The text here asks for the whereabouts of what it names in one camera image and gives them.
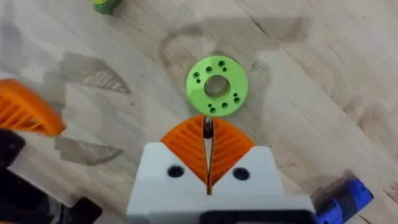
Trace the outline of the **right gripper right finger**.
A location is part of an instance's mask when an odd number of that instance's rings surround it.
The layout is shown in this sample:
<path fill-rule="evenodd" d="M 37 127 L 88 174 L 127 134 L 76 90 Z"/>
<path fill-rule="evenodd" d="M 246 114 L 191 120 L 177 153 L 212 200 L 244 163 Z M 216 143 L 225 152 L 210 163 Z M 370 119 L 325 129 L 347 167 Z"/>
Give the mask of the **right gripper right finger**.
<path fill-rule="evenodd" d="M 283 195 L 271 150 L 219 118 L 206 118 L 208 195 Z"/>

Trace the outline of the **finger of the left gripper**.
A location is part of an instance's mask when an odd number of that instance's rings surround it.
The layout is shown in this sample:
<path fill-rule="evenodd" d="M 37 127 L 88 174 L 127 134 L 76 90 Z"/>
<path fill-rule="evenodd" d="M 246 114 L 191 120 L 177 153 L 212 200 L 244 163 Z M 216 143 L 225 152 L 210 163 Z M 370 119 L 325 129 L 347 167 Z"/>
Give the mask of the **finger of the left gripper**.
<path fill-rule="evenodd" d="M 1 80 L 1 127 L 56 136 L 66 130 L 62 118 L 41 97 L 15 79 Z"/>

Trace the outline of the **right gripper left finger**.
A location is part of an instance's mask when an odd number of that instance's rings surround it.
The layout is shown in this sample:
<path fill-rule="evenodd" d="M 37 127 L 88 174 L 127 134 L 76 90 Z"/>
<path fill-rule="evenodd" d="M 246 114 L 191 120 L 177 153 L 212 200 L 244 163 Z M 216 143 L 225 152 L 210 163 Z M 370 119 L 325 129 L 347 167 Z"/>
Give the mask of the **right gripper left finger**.
<path fill-rule="evenodd" d="M 205 116 L 189 118 L 144 146 L 128 218 L 197 217 L 206 204 Z"/>

